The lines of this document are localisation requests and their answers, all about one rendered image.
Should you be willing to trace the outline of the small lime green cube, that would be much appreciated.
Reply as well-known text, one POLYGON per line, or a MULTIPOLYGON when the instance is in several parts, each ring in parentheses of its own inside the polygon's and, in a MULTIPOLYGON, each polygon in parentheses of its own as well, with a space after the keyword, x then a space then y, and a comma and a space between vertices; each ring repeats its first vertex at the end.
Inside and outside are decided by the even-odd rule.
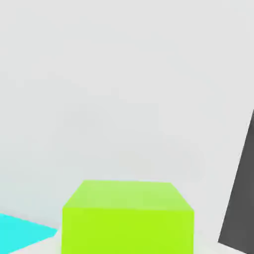
POLYGON ((63 206, 61 254, 193 254, 194 210, 166 182, 85 180, 63 206))

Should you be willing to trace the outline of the large cyan box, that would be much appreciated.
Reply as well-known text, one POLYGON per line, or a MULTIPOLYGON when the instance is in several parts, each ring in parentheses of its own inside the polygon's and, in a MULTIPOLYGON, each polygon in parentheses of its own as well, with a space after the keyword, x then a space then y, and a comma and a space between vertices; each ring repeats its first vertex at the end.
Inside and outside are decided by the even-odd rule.
POLYGON ((0 254, 53 237, 57 229, 0 213, 0 254))

